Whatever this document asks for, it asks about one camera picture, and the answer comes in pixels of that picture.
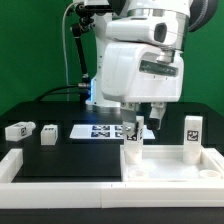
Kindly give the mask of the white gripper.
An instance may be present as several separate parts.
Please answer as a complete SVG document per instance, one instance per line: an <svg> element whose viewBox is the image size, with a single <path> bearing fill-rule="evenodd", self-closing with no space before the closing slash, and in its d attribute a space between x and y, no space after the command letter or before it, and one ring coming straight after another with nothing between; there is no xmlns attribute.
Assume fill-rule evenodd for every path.
<svg viewBox="0 0 224 224"><path fill-rule="evenodd" d="M105 50L102 65L103 97L121 104L123 133L135 135L137 104L151 103L150 130L159 130L164 102L176 102L182 91L184 62L178 52L173 63L158 61L161 49L147 44L114 42Z"/></svg>

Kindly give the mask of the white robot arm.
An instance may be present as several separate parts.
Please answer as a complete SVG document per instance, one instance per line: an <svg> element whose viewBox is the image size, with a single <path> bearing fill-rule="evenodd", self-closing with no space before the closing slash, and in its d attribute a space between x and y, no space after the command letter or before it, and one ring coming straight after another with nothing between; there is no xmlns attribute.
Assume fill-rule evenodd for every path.
<svg viewBox="0 0 224 224"><path fill-rule="evenodd" d="M81 0L80 29L92 28L97 73L87 105L121 111L123 132L139 132L138 105L149 103L158 129L166 104L182 92L186 35L214 16L219 0Z"/></svg>

